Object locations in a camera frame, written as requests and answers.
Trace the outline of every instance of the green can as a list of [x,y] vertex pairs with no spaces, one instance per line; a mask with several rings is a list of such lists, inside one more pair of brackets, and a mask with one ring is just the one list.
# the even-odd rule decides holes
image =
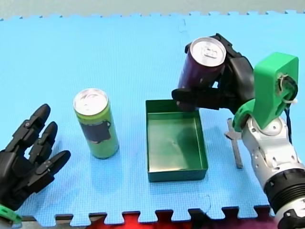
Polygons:
[[119,141],[107,94],[96,88],[85,89],[75,96],[73,107],[91,153],[103,159],[114,155]]

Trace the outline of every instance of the purple can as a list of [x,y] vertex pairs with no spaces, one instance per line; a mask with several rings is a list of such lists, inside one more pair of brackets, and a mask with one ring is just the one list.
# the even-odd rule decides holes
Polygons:
[[[211,87],[224,68],[226,49],[212,37],[198,38],[191,43],[187,51],[179,88]],[[177,105],[184,111],[196,108],[190,104]]]

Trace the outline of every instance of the can lid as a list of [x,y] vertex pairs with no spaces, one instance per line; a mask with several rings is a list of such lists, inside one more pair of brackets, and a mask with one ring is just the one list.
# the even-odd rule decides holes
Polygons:
[[196,62],[207,67],[221,65],[226,56],[224,45],[212,37],[202,37],[193,41],[190,52]]
[[102,112],[108,104],[108,97],[105,92],[88,88],[79,92],[73,101],[73,107],[81,115],[96,115]]

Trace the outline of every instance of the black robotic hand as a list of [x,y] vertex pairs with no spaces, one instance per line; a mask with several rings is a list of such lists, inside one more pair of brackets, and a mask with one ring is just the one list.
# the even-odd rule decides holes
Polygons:
[[[38,108],[0,151],[0,205],[13,211],[19,209],[32,193],[38,193],[50,184],[71,156],[65,150],[49,159],[57,134],[55,122],[51,122],[39,138],[50,111],[47,104]],[[30,158],[26,159],[24,153],[30,146]]]
[[[172,91],[172,98],[196,107],[214,110],[227,108],[235,114],[241,105],[255,97],[253,67],[222,35],[217,33],[211,37],[226,48],[224,70],[216,80],[217,88],[178,88]],[[187,53],[189,48],[190,44],[186,45],[184,52]]]

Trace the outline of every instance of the black label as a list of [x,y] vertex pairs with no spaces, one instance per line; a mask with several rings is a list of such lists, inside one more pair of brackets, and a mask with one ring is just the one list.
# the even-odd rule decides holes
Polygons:
[[94,143],[100,143],[111,138],[109,128],[111,123],[108,121],[103,121],[97,125],[85,125],[81,123],[82,131],[85,137]]

